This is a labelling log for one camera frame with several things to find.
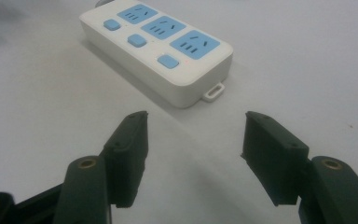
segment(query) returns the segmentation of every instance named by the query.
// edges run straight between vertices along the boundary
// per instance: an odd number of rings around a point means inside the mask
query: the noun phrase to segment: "white table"
[[[233,46],[224,94],[170,106],[86,40],[94,1],[0,0],[0,191],[19,203],[61,183],[139,110],[146,170],[114,223],[300,223],[240,157],[249,110],[358,174],[358,0],[144,2]]]

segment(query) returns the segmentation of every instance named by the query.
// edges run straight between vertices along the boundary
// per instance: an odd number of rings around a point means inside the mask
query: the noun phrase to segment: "white power strip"
[[[211,102],[225,88],[232,47],[136,0],[80,16],[88,40],[172,105]]]

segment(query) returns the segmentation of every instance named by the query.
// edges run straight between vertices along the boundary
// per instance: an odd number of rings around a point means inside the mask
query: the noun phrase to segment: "power strip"
[[[172,105],[211,102],[224,90],[232,47],[136,0],[80,16],[88,40]]]

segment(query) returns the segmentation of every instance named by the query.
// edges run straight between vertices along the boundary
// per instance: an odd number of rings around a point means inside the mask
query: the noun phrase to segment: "blue power outlet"
[[[171,46],[192,59],[200,59],[220,45],[220,42],[198,31],[190,31],[171,43]]]
[[[145,5],[139,4],[134,7],[130,7],[117,15],[132,24],[138,24],[141,21],[145,21],[150,17],[157,14],[156,10],[151,9]]]
[[[155,21],[144,25],[142,29],[158,39],[165,39],[176,34],[186,26],[179,21],[173,20],[167,16],[162,16]]]

